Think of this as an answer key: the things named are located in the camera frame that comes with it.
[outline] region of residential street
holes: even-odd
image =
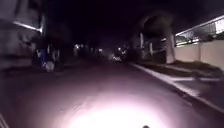
[[[224,116],[129,64],[86,61],[2,77],[10,128],[222,128]]]

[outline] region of white wall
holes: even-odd
[[[175,55],[181,61],[202,61],[224,70],[224,41],[202,43],[200,50],[198,44],[185,45],[175,48]]]

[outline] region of tree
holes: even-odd
[[[171,27],[172,21],[173,18],[170,14],[160,11],[144,16],[139,24],[143,31],[162,33],[162,36],[166,38],[167,63],[173,63],[176,60],[174,54],[175,39]]]

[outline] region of night sky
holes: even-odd
[[[129,38],[146,13],[164,10],[174,16],[174,31],[194,26],[222,10],[223,0],[47,0],[47,14],[69,25],[77,39],[105,33]]]

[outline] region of fence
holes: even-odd
[[[176,46],[212,38],[224,31],[224,15],[176,34]]]

